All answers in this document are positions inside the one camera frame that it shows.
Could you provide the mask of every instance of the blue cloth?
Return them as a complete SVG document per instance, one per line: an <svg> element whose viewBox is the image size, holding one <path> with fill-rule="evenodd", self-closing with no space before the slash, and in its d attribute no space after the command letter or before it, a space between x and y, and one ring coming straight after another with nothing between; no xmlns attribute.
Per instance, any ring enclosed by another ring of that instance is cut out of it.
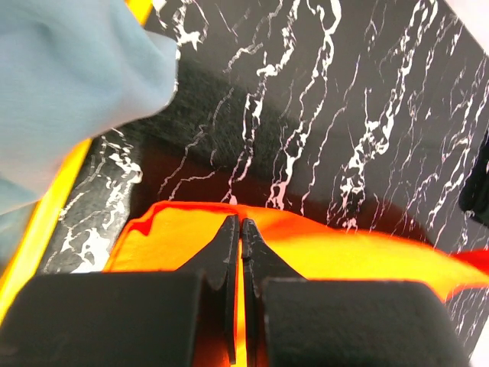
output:
<svg viewBox="0 0 489 367"><path fill-rule="evenodd" d="M175 54L123 0L0 0L0 246L77 143L170 102Z"/></svg>

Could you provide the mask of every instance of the yellow tape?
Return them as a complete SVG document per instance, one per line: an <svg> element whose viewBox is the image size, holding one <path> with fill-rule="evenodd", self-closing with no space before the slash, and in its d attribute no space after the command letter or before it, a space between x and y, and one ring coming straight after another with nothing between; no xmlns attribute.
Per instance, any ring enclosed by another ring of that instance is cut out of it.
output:
<svg viewBox="0 0 489 367"><path fill-rule="evenodd" d="M151 13L151 0L128 0L127 5L139 23L144 24ZM0 322L17 293L35 274L90 144L91 140L86 140L73 149L50 189L36 205L24 238L0 278Z"/></svg>

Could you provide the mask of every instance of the marble countertop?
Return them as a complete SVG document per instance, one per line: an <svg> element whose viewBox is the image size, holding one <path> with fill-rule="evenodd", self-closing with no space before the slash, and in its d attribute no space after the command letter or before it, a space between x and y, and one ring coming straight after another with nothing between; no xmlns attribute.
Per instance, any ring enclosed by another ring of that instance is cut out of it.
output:
<svg viewBox="0 0 489 367"><path fill-rule="evenodd" d="M175 99L94 140L40 273L101 270L159 200L286 209L446 252L487 245L460 194L485 144L489 66L446 3L154 4L147 29L180 46ZM486 299L447 305L469 353Z"/></svg>

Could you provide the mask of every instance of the cloth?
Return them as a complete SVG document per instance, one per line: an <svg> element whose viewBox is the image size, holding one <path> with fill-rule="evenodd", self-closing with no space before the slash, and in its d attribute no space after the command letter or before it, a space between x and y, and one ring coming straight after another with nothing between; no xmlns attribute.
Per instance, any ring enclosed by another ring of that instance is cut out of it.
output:
<svg viewBox="0 0 489 367"><path fill-rule="evenodd" d="M144 31L122 0L0 0L0 50L0 246L9 246L24 224L12 212L27 215L77 143L170 102L176 43Z"/></svg>

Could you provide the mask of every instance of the yellow edge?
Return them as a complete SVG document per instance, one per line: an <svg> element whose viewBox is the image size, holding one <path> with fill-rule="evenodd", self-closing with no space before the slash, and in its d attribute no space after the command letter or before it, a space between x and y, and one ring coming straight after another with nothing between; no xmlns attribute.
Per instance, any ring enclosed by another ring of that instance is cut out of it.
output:
<svg viewBox="0 0 489 367"><path fill-rule="evenodd" d="M144 24L151 13L152 1L128 0L126 3L139 23ZM91 142L80 143L66 157L50 189L36 205L24 238L0 278L0 322L17 293L35 274Z"/></svg>

